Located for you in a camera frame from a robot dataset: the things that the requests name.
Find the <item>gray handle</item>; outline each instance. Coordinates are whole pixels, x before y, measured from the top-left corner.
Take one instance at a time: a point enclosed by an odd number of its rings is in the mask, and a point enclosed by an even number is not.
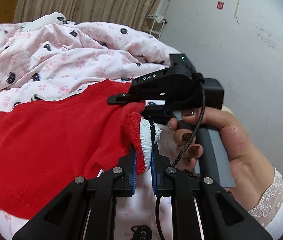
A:
[[[179,129],[194,129],[194,125],[182,120],[180,111],[173,111],[173,116],[178,120]],[[235,187],[219,131],[210,125],[201,125],[196,134],[196,143],[203,146],[203,155],[198,159],[201,176],[211,177],[222,187]]]

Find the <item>fingernail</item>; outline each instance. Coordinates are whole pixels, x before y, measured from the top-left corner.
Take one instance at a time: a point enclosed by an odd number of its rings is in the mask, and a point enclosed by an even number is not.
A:
[[[181,112],[182,116],[192,116],[195,114],[195,110],[184,110]]]
[[[181,139],[183,140],[183,142],[188,142],[189,139],[191,138],[191,134],[192,133],[184,133],[181,137]]]
[[[191,157],[186,158],[185,163],[186,164],[191,164]]]
[[[188,149],[188,155],[192,157],[198,156],[199,153],[199,146],[192,146]]]

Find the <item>hand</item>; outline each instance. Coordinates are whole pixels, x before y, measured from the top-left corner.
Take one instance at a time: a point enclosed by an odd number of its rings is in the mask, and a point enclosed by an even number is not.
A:
[[[199,114],[200,109],[182,111],[183,120],[191,124],[197,123]],[[274,180],[275,170],[272,164],[253,145],[246,130],[231,113],[206,107],[202,124],[205,123],[219,129],[227,151],[231,173],[236,184],[236,187],[229,190],[246,210],[254,208]],[[179,153],[187,141],[185,140],[187,134],[192,131],[177,130],[175,118],[170,120],[169,126],[176,131],[174,140],[178,145],[176,151]],[[191,154],[192,147],[198,147],[196,154]],[[196,159],[202,154],[202,146],[192,143],[177,168],[192,170],[196,165]]]

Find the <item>finger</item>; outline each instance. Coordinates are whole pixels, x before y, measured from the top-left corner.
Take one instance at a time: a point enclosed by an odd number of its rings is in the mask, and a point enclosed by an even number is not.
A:
[[[167,126],[173,130],[173,131],[176,131],[178,129],[178,121],[176,118],[172,118],[169,120]]]
[[[189,157],[188,158],[182,158],[180,162],[176,165],[177,169],[180,169],[182,171],[188,170],[188,171],[194,171],[194,168],[197,163],[197,159]]]
[[[176,152],[179,154],[183,149],[183,145],[176,147]],[[187,151],[184,153],[183,158],[195,158],[198,159],[203,155],[203,147],[200,144],[192,143],[189,145]]]
[[[180,153],[183,146],[177,146],[176,152]],[[196,166],[197,159],[203,155],[203,147],[199,144],[192,143],[176,167],[180,170],[193,171]]]
[[[192,134],[192,130],[185,130],[185,129],[180,129],[177,130],[174,133],[174,141],[177,145],[184,145],[186,144],[186,142],[188,142],[188,140],[191,137]]]
[[[200,115],[200,109],[197,109],[194,114],[193,110],[182,111],[182,117],[185,122],[196,124]],[[219,109],[206,107],[203,116],[202,124],[210,124],[218,129],[225,128],[237,122],[237,118],[229,112],[221,111]]]

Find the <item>das logo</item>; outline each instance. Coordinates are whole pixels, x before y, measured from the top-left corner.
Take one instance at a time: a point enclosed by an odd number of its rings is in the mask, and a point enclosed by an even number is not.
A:
[[[142,80],[144,81],[144,80],[146,80],[146,79],[149,79],[149,78],[152,78],[152,77],[155,77],[156,76],[156,74],[153,74],[152,76],[144,76],[143,78],[142,78]]]

